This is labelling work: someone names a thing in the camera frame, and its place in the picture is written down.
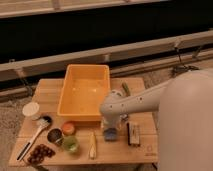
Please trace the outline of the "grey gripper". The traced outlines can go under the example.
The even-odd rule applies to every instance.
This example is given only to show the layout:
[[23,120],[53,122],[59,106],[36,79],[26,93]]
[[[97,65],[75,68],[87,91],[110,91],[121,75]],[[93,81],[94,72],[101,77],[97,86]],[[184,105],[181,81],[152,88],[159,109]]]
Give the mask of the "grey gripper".
[[119,115],[116,116],[103,116],[101,119],[101,129],[103,131],[114,128],[117,131],[120,131],[122,127],[121,117]]

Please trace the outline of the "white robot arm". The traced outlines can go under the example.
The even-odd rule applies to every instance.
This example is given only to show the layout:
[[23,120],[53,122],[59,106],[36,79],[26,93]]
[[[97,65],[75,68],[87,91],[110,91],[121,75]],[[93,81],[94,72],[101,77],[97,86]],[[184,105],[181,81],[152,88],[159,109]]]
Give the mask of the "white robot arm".
[[113,90],[100,105],[104,124],[122,114],[158,112],[158,171],[213,171],[213,68],[188,71],[134,96]]

